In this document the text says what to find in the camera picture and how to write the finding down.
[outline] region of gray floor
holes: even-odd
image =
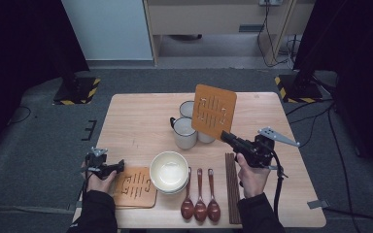
[[[278,60],[287,59],[280,55]],[[193,91],[197,83],[206,83],[234,91],[278,92],[273,78],[291,73],[290,64],[268,68],[256,45],[256,36],[206,36],[197,41],[180,41],[165,37],[156,66],[140,63],[115,63],[92,66],[92,72],[81,76],[97,76],[101,84],[89,105],[53,106],[52,97],[61,84],[55,79],[28,90],[22,106],[14,114],[14,121],[0,138],[0,232],[65,232],[72,220],[74,204],[82,178],[80,166],[90,147],[99,136],[102,122],[114,93],[183,92]],[[316,76],[328,83],[335,82],[335,74],[325,71]],[[325,98],[329,95],[322,89]],[[310,105],[288,116],[293,122],[294,137],[311,141],[300,149],[314,188],[320,199],[331,208],[347,211],[347,187],[338,149],[334,143],[327,115],[295,122],[324,111],[329,102]],[[301,104],[283,103],[286,113]],[[90,141],[82,141],[90,119],[96,119]],[[331,121],[340,142],[345,160],[351,201],[354,211],[373,216],[373,161],[355,154],[354,145],[343,121],[331,112]],[[39,212],[20,212],[19,207],[39,207]],[[357,232],[350,216],[324,211],[327,224],[319,229],[287,228],[287,232]],[[356,218],[360,232],[373,232],[373,220]],[[178,230],[150,230],[150,232],[182,232]],[[215,229],[196,229],[190,232],[221,232]]]

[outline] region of wall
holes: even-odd
[[[142,0],[62,0],[86,60],[153,60]]]

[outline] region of hand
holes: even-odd
[[[101,192],[108,193],[111,183],[114,180],[116,175],[117,175],[117,171],[113,171],[108,176],[108,178],[106,178],[105,180],[101,180],[96,175],[92,174],[91,172],[88,172],[87,176],[89,177],[89,181],[87,183],[86,192],[95,190],[95,191],[101,191]]]
[[[238,177],[244,187],[245,198],[255,197],[263,193],[263,190],[268,180],[270,173],[269,169],[266,168],[253,168],[248,165],[247,160],[241,153],[237,153],[238,164],[241,170],[238,173]]]

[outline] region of cream-colored bowl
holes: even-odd
[[[150,167],[153,185],[165,194],[181,191],[187,184],[187,173],[187,161],[174,151],[160,153],[153,159]]]

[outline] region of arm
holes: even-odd
[[[112,172],[104,181],[90,173],[88,174],[88,184],[81,216],[72,223],[68,233],[118,232],[114,199],[108,194],[108,189],[116,174],[117,171]]]
[[[238,177],[243,184],[245,196],[245,199],[238,202],[244,232],[285,232],[263,192],[270,171],[250,167],[241,153],[237,154],[237,160],[241,167]]]

